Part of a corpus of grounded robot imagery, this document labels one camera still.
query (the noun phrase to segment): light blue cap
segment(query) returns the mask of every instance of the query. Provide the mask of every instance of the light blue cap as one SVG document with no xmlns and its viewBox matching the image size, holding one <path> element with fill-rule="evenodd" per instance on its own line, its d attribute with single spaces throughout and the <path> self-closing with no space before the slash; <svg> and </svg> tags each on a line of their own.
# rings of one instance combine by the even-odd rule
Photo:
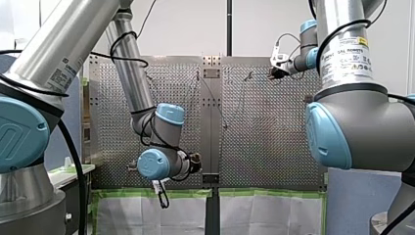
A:
<svg viewBox="0 0 415 235">
<path fill-rule="evenodd" d="M 138 158 L 137 169 L 149 180 L 162 180 L 170 173 L 170 163 L 162 151 L 149 149 Z"/>
<path fill-rule="evenodd" d="M 308 51 L 305 63 L 309 70 L 315 69 L 317 67 L 317 53 L 318 47 L 315 47 Z"/>
<path fill-rule="evenodd" d="M 306 132 L 312 157 L 327 167 L 350 169 L 351 153 L 336 120 L 320 103 L 307 106 Z"/>
<path fill-rule="evenodd" d="M 159 104 L 157 106 L 156 115 L 175 125 L 182 125 L 184 123 L 184 110 L 180 106 Z"/>
<path fill-rule="evenodd" d="M 39 159 L 49 143 L 45 117 L 32 106 L 0 97 L 0 173 L 26 167 Z"/>
<path fill-rule="evenodd" d="M 306 21 L 306 22 L 304 22 L 304 23 L 301 25 L 300 33 L 303 33 L 303 32 L 305 32 L 305 31 L 307 31 L 309 28 L 314 27 L 314 26 L 316 26 L 316 25 L 317 25 L 317 21 L 316 21 L 316 20 L 309 20 L 309 21 Z"/>
</svg>

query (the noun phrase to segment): white cloth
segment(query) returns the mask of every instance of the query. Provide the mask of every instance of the white cloth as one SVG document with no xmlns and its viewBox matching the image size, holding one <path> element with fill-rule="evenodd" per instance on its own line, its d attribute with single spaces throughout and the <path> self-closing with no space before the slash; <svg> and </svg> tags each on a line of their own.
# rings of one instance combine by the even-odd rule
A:
<svg viewBox="0 0 415 235">
<path fill-rule="evenodd" d="M 159 199 L 101 199 L 98 235 L 205 235 L 206 198 L 170 199 L 162 210 Z"/>
<path fill-rule="evenodd" d="M 321 199 L 221 197 L 221 235 L 321 235 L 322 210 Z"/>
</svg>

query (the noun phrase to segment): pegboard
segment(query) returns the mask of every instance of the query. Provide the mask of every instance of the pegboard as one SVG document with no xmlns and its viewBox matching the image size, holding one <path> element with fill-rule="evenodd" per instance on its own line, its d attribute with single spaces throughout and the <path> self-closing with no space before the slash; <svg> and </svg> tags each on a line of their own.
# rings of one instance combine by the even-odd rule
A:
<svg viewBox="0 0 415 235">
<path fill-rule="evenodd" d="M 321 89 L 314 70 L 271 81 L 267 58 L 223 58 L 220 186 L 324 190 L 310 156 L 305 100 Z"/>
<path fill-rule="evenodd" d="M 145 58 L 147 81 L 154 101 L 176 104 L 186 112 L 180 147 L 199 153 L 201 143 L 200 73 L 201 58 Z M 115 65 L 106 59 L 91 61 L 91 154 L 98 164 L 93 177 L 94 188 L 148 187 L 150 181 L 128 164 L 146 150 L 130 126 L 131 115 L 116 73 Z M 201 188 L 200 174 L 186 181 L 169 181 L 170 188 Z"/>
<path fill-rule="evenodd" d="M 221 103 L 222 115 L 209 117 L 201 112 L 206 108 L 201 107 L 206 103 L 203 100 L 208 99 L 202 96 L 208 94 L 202 84 L 206 67 L 203 58 L 144 59 L 150 63 L 147 79 L 155 102 L 177 104 L 186 111 L 182 148 L 200 153 L 201 146 L 206 146 L 202 138 L 206 133 L 202 130 L 209 129 L 203 125 L 226 123 L 211 131 L 219 133 L 211 135 L 219 136 L 219 145 L 211 148 L 219 149 L 220 157 L 209 160 L 211 165 L 218 165 L 219 187 L 322 189 L 325 169 L 310 156 L 304 127 L 304 97 L 317 92 L 321 84 L 313 71 L 299 80 L 286 77 L 276 83 L 266 78 L 267 58 L 222 58 L 221 65 L 216 65 L 221 85 L 212 86 L 205 79 L 212 89 L 221 89 L 212 93 L 221 94 L 215 99 Z M 145 147 L 130 127 L 130 113 L 115 66 L 99 58 L 92 58 L 91 63 L 91 155 L 98 165 L 93 187 L 148 187 L 150 182 L 137 171 L 127 171 L 126 166 Z M 212 114 L 219 114 L 214 112 L 218 107 L 211 108 Z M 181 183 L 169 183 L 169 188 L 203 186 L 200 174 Z"/>
</svg>

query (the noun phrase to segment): warning label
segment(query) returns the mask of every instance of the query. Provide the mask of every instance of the warning label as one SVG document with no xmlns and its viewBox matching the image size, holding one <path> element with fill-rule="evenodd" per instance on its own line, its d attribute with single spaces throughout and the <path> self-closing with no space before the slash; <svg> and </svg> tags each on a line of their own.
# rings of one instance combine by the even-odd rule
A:
<svg viewBox="0 0 415 235">
<path fill-rule="evenodd" d="M 368 42 L 362 37 L 341 39 L 338 48 L 334 48 L 322 56 L 321 63 L 324 83 L 349 75 L 363 75 L 372 78 Z"/>
<path fill-rule="evenodd" d="M 82 60 L 79 60 L 76 65 L 72 65 L 69 59 L 63 58 L 55 72 L 46 81 L 46 84 L 56 92 L 65 93 L 76 77 L 77 72 L 82 67 L 82 64 Z"/>
</svg>

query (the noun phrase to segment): robotic arm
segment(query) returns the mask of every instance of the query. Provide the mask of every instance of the robotic arm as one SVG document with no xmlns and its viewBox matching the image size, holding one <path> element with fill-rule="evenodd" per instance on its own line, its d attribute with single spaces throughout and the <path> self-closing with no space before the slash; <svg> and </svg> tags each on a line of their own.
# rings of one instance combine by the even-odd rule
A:
<svg viewBox="0 0 415 235">
<path fill-rule="evenodd" d="M 107 28 L 107 38 L 112 46 L 111 55 L 122 58 L 139 58 L 140 52 L 131 26 L 129 9 L 119 10 Z M 137 161 L 139 172 L 150 180 L 185 178 L 201 166 L 198 155 L 188 155 L 179 146 L 183 108 L 171 104 L 155 107 L 147 82 L 144 66 L 140 62 L 115 60 L 122 88 L 131 113 L 133 130 L 143 137 L 150 137 L 150 147 Z"/>
<path fill-rule="evenodd" d="M 273 56 L 271 64 L 275 78 L 313 67 L 319 71 L 323 89 L 305 114 L 308 145 L 315 160 L 342 169 L 402 172 L 402 186 L 388 212 L 391 224 L 384 235 L 402 222 L 403 214 L 415 209 L 415 106 L 413 97 L 390 102 L 388 89 L 373 79 L 366 34 L 371 22 L 366 19 L 382 2 L 314 0 L 319 48 L 308 54 L 301 50 L 295 59 Z M 306 66 L 304 55 L 313 66 Z M 409 229 L 405 225 L 413 218 L 407 217 L 399 229 Z"/>
<path fill-rule="evenodd" d="M 131 2 L 62 0 L 9 71 L 0 74 L 2 233 L 66 233 L 65 194 L 55 191 L 50 183 L 43 166 L 44 151 L 64 113 L 62 98 L 68 96 L 67 89 L 108 25 L 107 36 L 114 44 L 112 55 L 140 56 L 129 33 Z M 149 150 L 138 160 L 140 173 L 162 180 L 184 179 L 198 171 L 198 155 L 178 147 L 184 110 L 171 104 L 155 107 L 140 62 L 115 60 L 115 65 L 132 128 L 140 136 L 151 138 Z"/>
<path fill-rule="evenodd" d="M 280 54 L 280 40 L 283 36 L 280 36 L 275 43 L 270 60 L 272 65 L 271 79 L 281 79 L 285 76 L 315 69 L 318 51 L 317 21 L 310 20 L 301 25 L 300 54 L 294 58 L 290 58 L 291 55 Z"/>
</svg>

